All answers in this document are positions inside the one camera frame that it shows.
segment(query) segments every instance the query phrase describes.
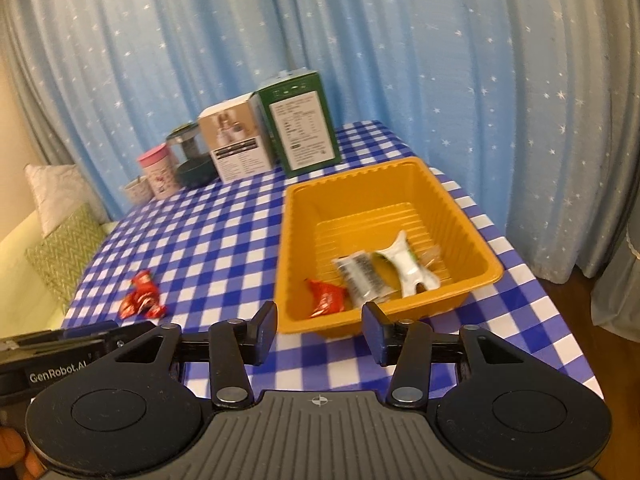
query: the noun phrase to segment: beige wall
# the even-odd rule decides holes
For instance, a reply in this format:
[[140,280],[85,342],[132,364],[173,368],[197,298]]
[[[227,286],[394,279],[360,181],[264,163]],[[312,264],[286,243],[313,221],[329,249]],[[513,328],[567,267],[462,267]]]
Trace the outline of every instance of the beige wall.
[[31,147],[7,65],[0,56],[0,240],[33,210],[23,169],[40,164]]

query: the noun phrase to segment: metal screw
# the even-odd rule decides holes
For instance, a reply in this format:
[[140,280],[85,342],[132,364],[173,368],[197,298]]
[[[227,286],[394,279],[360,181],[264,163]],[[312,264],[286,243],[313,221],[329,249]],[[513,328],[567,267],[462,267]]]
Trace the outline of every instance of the metal screw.
[[226,388],[218,390],[216,393],[216,397],[222,402],[229,402],[230,404],[245,400],[248,396],[249,394],[246,390],[239,386],[227,386]]
[[422,390],[413,386],[402,386],[393,390],[391,396],[398,402],[417,402],[422,398]]

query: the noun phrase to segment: table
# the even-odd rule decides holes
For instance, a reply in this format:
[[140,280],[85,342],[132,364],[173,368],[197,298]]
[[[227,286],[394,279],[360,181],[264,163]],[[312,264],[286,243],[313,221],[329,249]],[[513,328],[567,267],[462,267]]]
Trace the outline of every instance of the table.
[[[232,317],[250,318],[273,298],[285,188],[337,171],[413,155],[377,121],[337,132],[343,163],[296,178],[281,169],[232,184],[182,191],[134,209],[106,239],[85,271],[64,325],[116,319],[129,280],[151,269],[162,301],[185,332]],[[476,203],[441,171],[431,169],[482,236],[506,272],[473,291],[458,309],[428,319],[436,332],[479,324],[602,396],[580,347],[529,268]],[[128,319],[123,324],[130,324]],[[289,390],[374,389],[385,392],[394,367],[380,368],[363,336],[325,340],[316,334],[277,335],[261,367],[247,366],[256,394]],[[186,384],[209,395],[207,364],[191,364]],[[430,396],[455,384],[452,365],[434,365]]]

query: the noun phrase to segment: human hand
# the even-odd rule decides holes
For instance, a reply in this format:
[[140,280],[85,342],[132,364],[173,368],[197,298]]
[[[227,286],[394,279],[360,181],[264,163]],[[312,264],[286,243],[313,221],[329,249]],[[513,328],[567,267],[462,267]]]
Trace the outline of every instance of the human hand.
[[0,468],[16,466],[18,480],[34,480],[44,473],[36,453],[27,448],[20,434],[0,427]]

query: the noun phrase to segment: hello kitty tumbler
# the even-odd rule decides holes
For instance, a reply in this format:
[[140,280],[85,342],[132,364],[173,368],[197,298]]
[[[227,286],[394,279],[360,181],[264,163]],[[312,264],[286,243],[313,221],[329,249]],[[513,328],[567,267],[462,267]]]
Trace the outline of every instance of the hello kitty tumbler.
[[175,179],[171,152],[166,144],[160,144],[139,156],[138,162],[146,174],[156,199],[169,198],[180,191],[180,184]]

